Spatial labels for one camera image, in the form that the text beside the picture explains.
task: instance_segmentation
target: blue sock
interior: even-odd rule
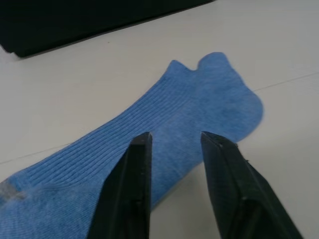
[[[200,132],[239,141],[260,122],[262,104],[222,53],[196,71],[172,62],[160,81],[120,116],[0,186],[0,238],[84,239],[104,179],[130,140],[153,133],[152,206],[202,161]]]

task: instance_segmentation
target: black object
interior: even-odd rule
[[[201,137],[206,178],[223,239],[301,239],[274,191],[237,145],[209,132]]]
[[[105,180],[87,239],[148,239],[152,136],[135,137]]]
[[[0,45],[20,57],[212,0],[1,0]]]
[[[208,191],[222,239],[302,239],[270,185],[228,139],[203,132]],[[106,179],[87,239],[148,239],[152,137],[134,138]]]

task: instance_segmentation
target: white table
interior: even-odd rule
[[[0,180],[118,115],[176,59],[227,54],[262,99],[240,150],[319,237],[319,1],[218,0],[20,60],[0,52]],[[152,239],[219,238],[203,166],[152,213]]]

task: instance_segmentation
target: white surface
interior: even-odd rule
[[[316,239],[318,22],[317,0],[218,0],[24,60],[0,51],[0,180],[112,119],[170,60],[223,51],[265,107],[240,149]],[[202,165],[153,211],[151,238],[219,238]]]

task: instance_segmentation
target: sock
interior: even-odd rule
[[[244,85],[222,53],[205,56],[199,62],[198,69],[193,72],[175,63],[183,73],[181,78],[194,81],[187,84],[190,89],[183,97],[183,103],[167,113],[165,119],[162,119],[161,114],[155,116],[158,118],[150,119],[153,122],[152,128],[141,126],[141,130],[152,131],[153,134],[152,207],[177,181],[202,161],[201,131],[239,141],[258,125],[262,117],[260,100]],[[184,90],[175,88],[170,93],[184,95]],[[144,125],[145,117],[147,115],[141,114],[139,120],[142,123],[136,123]],[[102,137],[106,143],[93,141],[93,145],[86,147],[86,151],[72,154],[73,157],[64,156],[62,153],[66,149],[62,150],[43,161],[47,163],[41,162],[7,179],[5,184],[13,186],[19,193],[0,209],[0,238],[84,239],[103,181],[120,159],[130,139],[135,136],[130,134],[130,130],[135,135],[139,134],[130,127],[125,127],[120,134],[108,129],[105,137]],[[127,134],[130,139],[126,143],[116,144],[122,142]],[[86,141],[89,135],[79,141]],[[80,150],[81,146],[82,144],[77,146],[76,150]],[[62,157],[63,160],[56,164],[55,160],[50,161],[53,157],[55,160]]]

